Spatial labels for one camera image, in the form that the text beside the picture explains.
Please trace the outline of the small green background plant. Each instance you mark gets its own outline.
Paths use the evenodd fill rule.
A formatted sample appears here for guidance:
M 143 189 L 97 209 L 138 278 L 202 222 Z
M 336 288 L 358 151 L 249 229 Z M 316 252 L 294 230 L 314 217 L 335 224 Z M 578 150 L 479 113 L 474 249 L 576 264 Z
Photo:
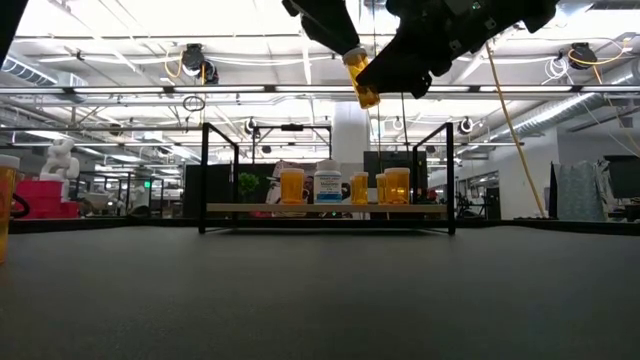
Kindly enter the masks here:
M 254 203 L 256 189 L 259 187 L 259 178 L 252 173 L 240 173 L 238 176 L 238 191 L 242 203 Z

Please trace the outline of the black background monitor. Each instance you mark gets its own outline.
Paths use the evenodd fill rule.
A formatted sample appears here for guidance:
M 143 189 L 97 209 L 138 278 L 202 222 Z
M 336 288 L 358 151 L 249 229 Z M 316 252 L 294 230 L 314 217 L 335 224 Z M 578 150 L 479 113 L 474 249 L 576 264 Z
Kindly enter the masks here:
M 640 158 L 626 155 L 608 155 L 611 187 L 615 198 L 640 198 Z

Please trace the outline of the grey ventilation duct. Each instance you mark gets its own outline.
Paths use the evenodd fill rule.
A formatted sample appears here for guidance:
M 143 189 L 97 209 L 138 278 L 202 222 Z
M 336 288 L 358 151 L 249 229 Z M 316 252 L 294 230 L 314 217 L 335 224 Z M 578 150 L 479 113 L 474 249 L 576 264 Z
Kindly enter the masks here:
M 25 56 L 9 51 L 1 67 L 3 73 L 11 74 L 36 87 L 87 86 L 88 82 L 75 73 L 59 71 L 36 64 Z

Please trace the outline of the black table mat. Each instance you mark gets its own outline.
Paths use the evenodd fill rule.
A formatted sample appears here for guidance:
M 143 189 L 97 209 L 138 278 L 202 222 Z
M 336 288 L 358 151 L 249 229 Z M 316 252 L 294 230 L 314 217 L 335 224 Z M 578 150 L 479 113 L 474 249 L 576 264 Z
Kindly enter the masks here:
M 640 236 L 14 235 L 0 360 L 640 360 Z

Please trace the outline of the long LED light bar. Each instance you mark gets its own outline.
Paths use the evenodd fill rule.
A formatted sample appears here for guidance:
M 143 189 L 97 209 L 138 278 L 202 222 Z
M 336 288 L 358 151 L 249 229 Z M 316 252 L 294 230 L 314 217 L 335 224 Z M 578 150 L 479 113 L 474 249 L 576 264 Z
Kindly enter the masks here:
M 506 94 L 556 93 L 636 93 L 640 85 L 502 85 Z M 0 95 L 164 95 L 187 93 L 301 93 L 354 94 L 350 86 L 336 85 L 223 85 L 223 86 L 140 86 L 140 87 L 0 87 Z

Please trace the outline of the white melatonin supplement bottle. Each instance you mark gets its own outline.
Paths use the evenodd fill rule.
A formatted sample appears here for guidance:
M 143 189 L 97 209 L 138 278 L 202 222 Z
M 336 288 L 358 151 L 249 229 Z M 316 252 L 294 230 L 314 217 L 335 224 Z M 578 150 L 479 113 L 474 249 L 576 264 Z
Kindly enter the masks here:
M 313 189 L 315 204 L 342 202 L 342 174 L 337 161 L 326 159 L 317 163 Z

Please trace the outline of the stacked red storage bins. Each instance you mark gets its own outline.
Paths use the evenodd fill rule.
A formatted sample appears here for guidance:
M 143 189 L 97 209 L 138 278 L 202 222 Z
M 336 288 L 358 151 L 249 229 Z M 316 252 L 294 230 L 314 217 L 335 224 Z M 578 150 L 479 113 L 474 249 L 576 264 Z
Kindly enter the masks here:
M 78 217 L 78 204 L 63 199 L 62 182 L 58 181 L 21 181 L 16 188 L 17 194 L 30 207 L 25 219 L 75 219 Z

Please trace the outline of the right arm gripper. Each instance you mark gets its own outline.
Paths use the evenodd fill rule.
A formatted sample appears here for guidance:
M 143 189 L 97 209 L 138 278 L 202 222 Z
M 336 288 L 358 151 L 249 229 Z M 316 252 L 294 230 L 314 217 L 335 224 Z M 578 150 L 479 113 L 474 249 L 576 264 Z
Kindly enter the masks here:
M 522 22 L 533 33 L 556 14 L 559 0 L 387 0 L 400 19 L 390 43 L 356 77 L 376 93 L 423 97 L 434 77 L 452 66 L 452 53 L 477 51 Z

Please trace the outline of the wooden shelf black metal legs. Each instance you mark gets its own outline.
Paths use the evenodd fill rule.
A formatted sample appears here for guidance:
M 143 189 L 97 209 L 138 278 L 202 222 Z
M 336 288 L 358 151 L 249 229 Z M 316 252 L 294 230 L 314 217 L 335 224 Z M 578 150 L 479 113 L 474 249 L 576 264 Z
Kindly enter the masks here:
M 209 228 L 249 228 L 263 223 L 266 227 L 274 228 L 293 227 L 295 220 L 289 215 L 291 213 L 311 213 L 313 216 L 307 220 L 302 219 L 302 227 L 309 226 L 313 221 L 318 221 L 322 228 L 338 228 L 340 224 L 334 220 L 324 219 L 322 216 L 329 213 L 391 213 L 407 214 L 407 219 L 400 220 L 354 220 L 352 223 L 344 223 L 347 228 L 390 228 L 390 229 L 431 229 L 438 230 L 441 227 L 447 229 L 449 235 L 456 233 L 457 220 L 452 204 L 267 204 L 267 203 L 244 203 L 240 198 L 240 172 L 239 155 L 240 147 L 230 140 L 224 133 L 210 123 L 203 123 L 201 127 L 201 162 L 199 165 L 200 174 L 200 202 L 197 217 L 197 228 L 204 234 Z M 233 161 L 230 165 L 231 174 L 231 201 L 229 203 L 210 203 L 208 194 L 210 193 L 208 177 L 209 159 L 209 137 L 214 132 L 218 134 L 233 149 Z

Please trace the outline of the grey patterned curtain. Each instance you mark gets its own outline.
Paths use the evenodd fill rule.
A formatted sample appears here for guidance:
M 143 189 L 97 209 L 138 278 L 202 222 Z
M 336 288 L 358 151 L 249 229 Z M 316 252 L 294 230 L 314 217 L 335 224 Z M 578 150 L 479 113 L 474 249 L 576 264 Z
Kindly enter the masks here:
M 551 164 L 549 215 L 562 221 L 605 222 L 612 201 L 609 162 Z

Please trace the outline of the dark background cabinet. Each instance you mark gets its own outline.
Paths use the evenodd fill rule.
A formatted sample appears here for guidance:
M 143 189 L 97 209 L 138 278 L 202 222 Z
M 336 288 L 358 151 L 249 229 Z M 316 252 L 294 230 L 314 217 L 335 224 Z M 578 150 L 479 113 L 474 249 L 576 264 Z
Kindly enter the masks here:
M 206 202 L 231 203 L 233 201 L 233 185 L 230 165 L 208 165 L 206 171 Z M 202 198 L 201 167 L 188 165 L 185 170 L 183 192 L 183 216 L 197 218 Z

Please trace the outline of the silver flexible air duct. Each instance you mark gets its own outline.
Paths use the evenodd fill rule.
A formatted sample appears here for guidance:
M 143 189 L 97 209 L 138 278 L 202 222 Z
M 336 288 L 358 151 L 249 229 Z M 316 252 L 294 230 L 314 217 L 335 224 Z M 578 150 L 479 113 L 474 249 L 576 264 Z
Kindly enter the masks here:
M 576 116 L 586 114 L 606 103 L 602 93 L 584 93 L 558 102 L 541 105 L 515 119 L 514 131 L 519 138 L 542 131 Z

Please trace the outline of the amber bottles on shelf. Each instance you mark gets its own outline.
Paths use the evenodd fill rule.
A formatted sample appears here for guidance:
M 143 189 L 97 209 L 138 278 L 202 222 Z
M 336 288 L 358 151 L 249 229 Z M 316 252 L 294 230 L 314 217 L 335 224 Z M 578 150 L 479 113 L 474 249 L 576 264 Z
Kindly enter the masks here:
M 427 157 L 423 151 L 418 152 L 417 164 L 413 165 L 412 154 L 403 151 L 367 151 L 363 153 L 363 169 L 368 173 L 368 187 L 374 189 L 377 199 L 376 175 L 388 168 L 409 168 L 417 174 L 417 202 L 428 202 Z

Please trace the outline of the black metal rig frame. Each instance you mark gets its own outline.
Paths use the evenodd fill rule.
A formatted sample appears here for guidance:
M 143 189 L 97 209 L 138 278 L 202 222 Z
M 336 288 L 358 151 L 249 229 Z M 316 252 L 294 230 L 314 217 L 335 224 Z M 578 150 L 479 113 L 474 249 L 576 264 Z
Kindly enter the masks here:
M 0 55 L 7 55 L 11 40 L 15 35 L 19 22 L 24 10 L 26 9 L 28 0 L 0 0 Z M 463 53 L 452 53 L 451 60 Z M 127 226 L 144 225 L 144 226 L 158 226 L 158 227 L 187 227 L 196 226 L 197 219 L 144 219 L 134 218 L 129 216 L 126 220 Z M 300 221 L 302 219 L 294 219 L 294 226 L 287 228 L 301 228 Z M 107 224 L 117 222 L 116 220 L 104 220 Z M 85 229 L 82 226 L 97 225 L 98 222 L 104 222 L 103 220 L 11 220 L 12 226 L 17 226 L 16 230 L 10 228 L 13 233 L 35 233 L 35 232 L 54 232 L 54 231 L 71 231 Z M 344 223 L 352 223 L 352 221 L 334 220 L 340 224 L 339 227 L 344 226 Z M 461 223 L 462 227 L 491 227 L 491 226 L 522 226 L 529 228 L 539 228 L 545 230 L 554 231 L 569 231 L 569 232 L 590 232 L 591 230 L 579 230 L 577 227 L 578 222 L 559 221 L 557 219 L 543 219 L 543 218 L 525 218 L 516 220 L 500 220 L 489 221 L 488 225 L 482 225 L 480 221 L 457 221 L 457 225 Z M 322 228 L 318 221 L 313 221 L 310 224 L 311 228 Z

